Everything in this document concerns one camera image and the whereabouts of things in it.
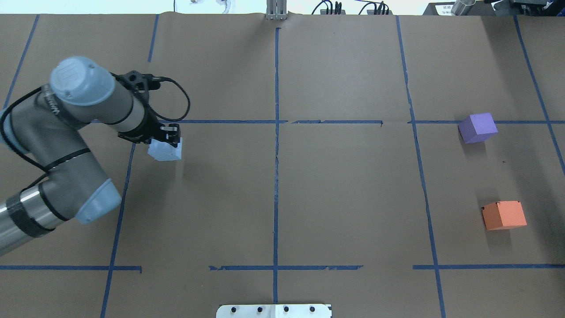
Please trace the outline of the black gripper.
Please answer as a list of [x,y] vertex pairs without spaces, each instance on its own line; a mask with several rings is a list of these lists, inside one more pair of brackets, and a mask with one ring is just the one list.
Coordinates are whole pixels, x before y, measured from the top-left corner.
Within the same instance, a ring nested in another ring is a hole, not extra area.
[[130,131],[118,132],[117,136],[135,144],[149,144],[151,138],[155,145],[168,144],[177,148],[181,144],[180,126],[160,123],[157,117],[145,107],[143,107],[143,118],[140,123]]

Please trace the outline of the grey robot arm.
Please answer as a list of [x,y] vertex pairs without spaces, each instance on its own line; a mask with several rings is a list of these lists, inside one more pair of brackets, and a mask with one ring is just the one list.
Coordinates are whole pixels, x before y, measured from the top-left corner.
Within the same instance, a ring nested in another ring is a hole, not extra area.
[[149,105],[149,91],[171,78],[131,71],[115,75],[72,56],[49,82],[1,111],[1,142],[42,175],[1,203],[1,254],[77,219],[91,223],[121,204],[121,196],[79,131],[99,121],[119,138],[149,145],[157,161],[181,159],[180,119]]

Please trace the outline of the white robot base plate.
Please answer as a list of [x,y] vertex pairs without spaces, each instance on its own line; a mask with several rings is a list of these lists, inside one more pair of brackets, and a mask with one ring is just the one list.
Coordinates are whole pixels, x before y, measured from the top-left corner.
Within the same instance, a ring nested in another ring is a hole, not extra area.
[[330,304],[232,304],[222,305],[217,318],[332,318]]

